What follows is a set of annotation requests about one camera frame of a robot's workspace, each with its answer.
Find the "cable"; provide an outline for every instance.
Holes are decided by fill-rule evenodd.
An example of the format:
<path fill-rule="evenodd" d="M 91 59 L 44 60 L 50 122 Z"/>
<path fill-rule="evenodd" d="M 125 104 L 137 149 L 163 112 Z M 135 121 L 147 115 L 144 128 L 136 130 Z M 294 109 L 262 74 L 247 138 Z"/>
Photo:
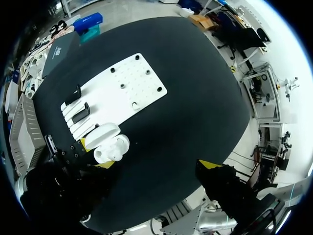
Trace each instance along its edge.
<path fill-rule="evenodd" d="M 153 221 L 153 219 L 150 219 L 150 230 L 151 230 L 151 232 L 152 232 L 153 235 L 159 235 L 159 234 L 156 234 L 156 233 L 154 232 L 153 227 L 152 227 L 152 221 Z"/>
<path fill-rule="evenodd" d="M 236 153 L 235 151 L 232 151 L 232 153 L 237 154 L 238 156 L 240 156 L 240 157 L 242 157 L 242 158 L 245 158 L 245 159 L 248 159 L 248 160 L 254 161 L 255 163 L 257 162 L 256 160 L 251 159 L 251 158 L 247 158 L 247 157 L 245 157 L 245 156 L 243 156 L 243 155 L 241 155 L 241 154 L 239 154 L 239 153 Z"/>
<path fill-rule="evenodd" d="M 273 220 L 273 226 L 274 226 L 271 234 L 274 235 L 276 234 L 276 227 L 277 227 L 274 209 L 270 209 L 269 212 L 272 214 L 272 220 Z"/>
<path fill-rule="evenodd" d="M 248 166 L 242 164 L 241 162 L 239 162 L 239 161 L 237 161 L 237 160 L 235 160 L 235 159 L 232 159 L 232 158 L 227 158 L 227 159 L 233 160 L 234 162 L 237 162 L 237 163 L 239 163 L 240 165 L 243 165 L 244 167 L 246 167 L 246 168 L 248 168 L 248 169 L 250 169 L 250 170 L 253 170 L 252 168 L 250 168 L 250 167 L 248 167 Z"/>

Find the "wire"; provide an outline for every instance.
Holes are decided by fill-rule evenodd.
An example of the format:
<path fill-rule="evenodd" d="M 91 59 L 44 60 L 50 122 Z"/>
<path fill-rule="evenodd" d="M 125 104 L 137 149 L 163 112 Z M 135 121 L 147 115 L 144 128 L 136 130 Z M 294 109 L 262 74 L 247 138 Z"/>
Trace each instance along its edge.
<path fill-rule="evenodd" d="M 155 231 L 153 230 L 152 222 L 153 222 L 153 219 L 150 219 L 150 230 L 151 230 L 152 234 L 153 235 L 159 235 L 159 234 L 156 234 Z"/>
<path fill-rule="evenodd" d="M 245 157 L 245 156 L 243 156 L 243 155 L 241 155 L 241 154 L 239 154 L 239 153 L 236 153 L 235 151 L 232 151 L 234 154 L 237 154 L 238 156 L 240 156 L 240 157 L 242 157 L 242 158 L 245 158 L 245 159 L 248 159 L 248 160 L 251 160 L 251 161 L 254 161 L 255 163 L 257 162 L 256 160 L 254 160 L 254 159 L 251 159 L 251 158 L 247 158 L 247 157 Z"/>
<path fill-rule="evenodd" d="M 239 162 L 239 161 L 237 161 L 237 160 L 235 160 L 235 159 L 232 159 L 232 158 L 227 158 L 227 159 L 233 160 L 234 162 L 237 162 L 237 163 L 239 163 L 240 165 L 243 165 L 244 167 L 246 167 L 246 168 L 248 168 L 248 169 L 250 169 L 250 170 L 253 170 L 252 168 L 250 168 L 250 167 L 248 167 L 248 166 L 242 164 L 241 162 Z"/>
<path fill-rule="evenodd" d="M 82 223 L 86 223 L 86 222 L 88 222 L 88 221 L 90 220 L 90 218 L 91 218 L 91 214 L 89 214 L 89 215 L 88 215 L 88 218 L 87 218 L 87 219 L 85 219 L 84 221 L 82 221 Z"/>
<path fill-rule="evenodd" d="M 276 228 L 277 228 L 277 224 L 276 224 L 276 217 L 275 217 L 275 213 L 274 213 L 274 209 L 270 209 L 269 212 L 272 214 L 272 220 L 273 220 L 273 230 L 271 232 L 272 235 L 276 234 Z"/>

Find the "white cabinet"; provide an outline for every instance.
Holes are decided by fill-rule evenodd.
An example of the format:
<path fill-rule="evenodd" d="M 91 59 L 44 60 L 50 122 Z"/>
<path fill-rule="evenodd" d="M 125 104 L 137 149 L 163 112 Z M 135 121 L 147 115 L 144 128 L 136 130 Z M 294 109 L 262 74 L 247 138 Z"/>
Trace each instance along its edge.
<path fill-rule="evenodd" d="M 255 68 L 257 73 L 242 79 L 248 92 L 255 118 L 263 122 L 280 121 L 280 98 L 277 82 L 269 67 Z"/>

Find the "yellow label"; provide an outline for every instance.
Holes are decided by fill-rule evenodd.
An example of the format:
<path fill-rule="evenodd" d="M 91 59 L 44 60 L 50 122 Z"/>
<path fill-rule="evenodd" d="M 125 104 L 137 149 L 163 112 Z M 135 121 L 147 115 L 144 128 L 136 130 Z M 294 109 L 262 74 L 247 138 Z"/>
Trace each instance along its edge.
<path fill-rule="evenodd" d="M 201 162 L 202 165 L 204 165 L 207 169 L 221 167 L 221 165 L 217 165 L 215 163 L 210 163 L 210 162 L 207 162 L 207 161 L 204 161 L 204 160 L 199 160 L 199 162 Z"/>

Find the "black chair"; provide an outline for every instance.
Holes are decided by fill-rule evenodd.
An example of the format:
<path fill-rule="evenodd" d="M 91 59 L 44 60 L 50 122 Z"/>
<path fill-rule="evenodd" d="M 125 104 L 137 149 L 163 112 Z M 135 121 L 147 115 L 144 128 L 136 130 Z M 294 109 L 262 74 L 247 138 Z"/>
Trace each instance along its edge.
<path fill-rule="evenodd" d="M 212 36 L 224 42 L 224 45 L 217 47 L 218 49 L 230 48 L 232 52 L 230 59 L 235 59 L 235 51 L 243 52 L 252 47 L 265 47 L 263 41 L 266 42 L 268 38 L 264 36 L 262 40 L 253 28 L 240 27 L 224 12 L 218 14 L 218 19 L 220 20 L 220 27 L 212 33 Z"/>

